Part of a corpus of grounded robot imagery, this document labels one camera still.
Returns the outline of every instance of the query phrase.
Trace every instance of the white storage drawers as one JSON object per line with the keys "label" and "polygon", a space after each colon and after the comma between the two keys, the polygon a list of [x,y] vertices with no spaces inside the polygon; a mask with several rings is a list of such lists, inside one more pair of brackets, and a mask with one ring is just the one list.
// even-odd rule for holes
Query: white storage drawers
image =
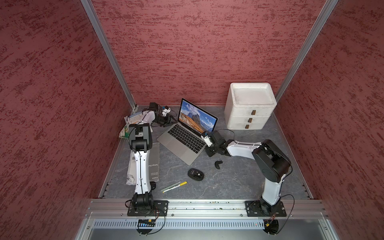
{"label": "white storage drawers", "polygon": [[231,83],[224,110],[227,128],[262,129],[275,107],[269,83]]}

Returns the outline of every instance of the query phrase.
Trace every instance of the setup guide booklet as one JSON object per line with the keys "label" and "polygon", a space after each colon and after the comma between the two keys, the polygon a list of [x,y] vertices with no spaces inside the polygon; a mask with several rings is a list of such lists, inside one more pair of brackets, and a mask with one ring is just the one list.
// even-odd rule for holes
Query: setup guide booklet
{"label": "setup guide booklet", "polygon": [[[160,180],[160,143],[154,142],[149,152],[149,181],[158,182]],[[127,172],[127,185],[136,185],[136,161],[133,151],[129,157]]]}

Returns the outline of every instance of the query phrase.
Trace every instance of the red wall panel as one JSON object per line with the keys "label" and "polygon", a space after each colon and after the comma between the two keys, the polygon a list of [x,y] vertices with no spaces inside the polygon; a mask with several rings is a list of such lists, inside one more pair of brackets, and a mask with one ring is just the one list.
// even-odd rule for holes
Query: red wall panel
{"label": "red wall panel", "polygon": [[340,0],[277,118],[340,237],[384,234],[384,2]]}
{"label": "red wall panel", "polygon": [[230,83],[276,92],[325,0],[94,0],[137,103],[225,104]]}
{"label": "red wall panel", "polygon": [[129,104],[80,1],[2,1],[0,36],[0,239],[72,239]]}

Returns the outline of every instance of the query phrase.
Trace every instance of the mountain wallpaper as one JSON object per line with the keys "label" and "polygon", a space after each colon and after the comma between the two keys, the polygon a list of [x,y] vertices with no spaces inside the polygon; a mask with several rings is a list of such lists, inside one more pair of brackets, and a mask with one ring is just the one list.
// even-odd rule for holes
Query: mountain wallpaper
{"label": "mountain wallpaper", "polygon": [[205,131],[212,132],[216,122],[215,118],[185,101],[183,101],[183,104],[181,105],[179,119],[199,133]]}

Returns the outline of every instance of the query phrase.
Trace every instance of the computer mouse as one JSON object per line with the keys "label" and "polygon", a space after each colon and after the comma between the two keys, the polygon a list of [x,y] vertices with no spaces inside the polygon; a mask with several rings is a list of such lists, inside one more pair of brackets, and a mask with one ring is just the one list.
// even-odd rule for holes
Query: computer mouse
{"label": "computer mouse", "polygon": [[195,168],[191,168],[188,171],[188,177],[192,178],[195,181],[201,181],[204,178],[204,173],[200,170],[195,169]]}

